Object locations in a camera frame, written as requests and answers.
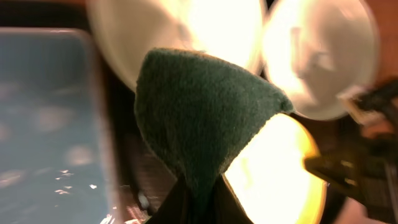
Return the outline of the green yellow sponge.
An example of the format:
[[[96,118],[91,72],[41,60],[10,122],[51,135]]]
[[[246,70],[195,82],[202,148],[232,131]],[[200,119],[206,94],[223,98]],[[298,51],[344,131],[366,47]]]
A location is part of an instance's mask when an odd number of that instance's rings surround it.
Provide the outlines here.
[[[145,142],[198,199],[209,197],[217,177],[272,116],[292,109],[282,90],[238,65],[164,48],[145,56],[134,105]]]

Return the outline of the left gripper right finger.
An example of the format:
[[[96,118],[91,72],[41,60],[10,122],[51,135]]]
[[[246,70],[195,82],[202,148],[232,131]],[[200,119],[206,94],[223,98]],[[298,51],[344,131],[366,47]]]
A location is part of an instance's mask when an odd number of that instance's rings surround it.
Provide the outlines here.
[[[208,223],[253,224],[223,175],[217,178],[212,190],[208,207]]]

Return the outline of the yellow plate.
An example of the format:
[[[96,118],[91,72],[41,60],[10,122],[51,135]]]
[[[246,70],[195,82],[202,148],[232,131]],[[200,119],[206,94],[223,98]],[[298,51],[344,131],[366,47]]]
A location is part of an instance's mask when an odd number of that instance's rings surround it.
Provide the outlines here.
[[[316,224],[326,183],[307,172],[303,160],[317,155],[312,135],[297,120],[277,114],[224,175],[254,224]]]

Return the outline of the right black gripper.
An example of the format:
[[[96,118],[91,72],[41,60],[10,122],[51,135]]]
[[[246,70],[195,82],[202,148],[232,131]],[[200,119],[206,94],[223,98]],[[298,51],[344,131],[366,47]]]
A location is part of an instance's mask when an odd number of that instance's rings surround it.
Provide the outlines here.
[[[360,125],[385,119],[393,133],[373,139],[362,136],[346,149],[306,157],[305,169],[328,182],[339,193],[366,207],[368,217],[397,223],[397,80],[370,91],[354,86],[338,96],[349,115]]]

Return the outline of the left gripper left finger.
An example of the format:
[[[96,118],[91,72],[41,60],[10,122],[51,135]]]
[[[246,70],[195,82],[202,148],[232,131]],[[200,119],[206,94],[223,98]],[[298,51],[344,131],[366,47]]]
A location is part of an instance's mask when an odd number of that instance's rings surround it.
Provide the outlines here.
[[[179,177],[168,196],[146,224],[188,224],[192,196],[184,177]]]

